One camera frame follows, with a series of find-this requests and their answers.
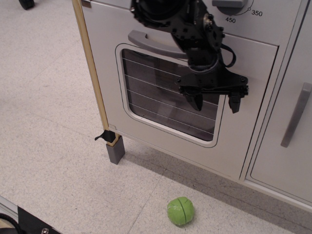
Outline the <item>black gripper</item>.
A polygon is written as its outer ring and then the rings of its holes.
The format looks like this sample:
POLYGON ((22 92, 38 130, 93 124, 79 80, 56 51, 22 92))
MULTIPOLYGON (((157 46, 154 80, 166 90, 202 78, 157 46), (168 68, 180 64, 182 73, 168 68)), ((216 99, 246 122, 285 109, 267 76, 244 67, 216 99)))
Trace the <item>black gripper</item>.
POLYGON ((218 65, 211 71, 190 72, 176 79, 180 92, 196 111, 201 111, 203 94, 228 95, 232 113, 239 112, 241 99, 249 94, 248 79, 218 65))

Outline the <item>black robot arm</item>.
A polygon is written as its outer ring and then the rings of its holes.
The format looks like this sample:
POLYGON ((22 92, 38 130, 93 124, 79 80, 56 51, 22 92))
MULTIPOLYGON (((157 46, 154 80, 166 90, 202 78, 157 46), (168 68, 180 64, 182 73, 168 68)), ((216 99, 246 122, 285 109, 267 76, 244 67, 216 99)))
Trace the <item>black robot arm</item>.
POLYGON ((187 102, 201 111, 204 94, 229 97, 233 113, 248 92, 248 79, 228 70, 236 62, 233 55, 226 65, 221 50, 234 51, 222 43, 223 27, 216 25, 214 16, 201 0, 133 0, 130 11, 145 27, 170 33, 185 53, 190 73, 176 80, 187 102))

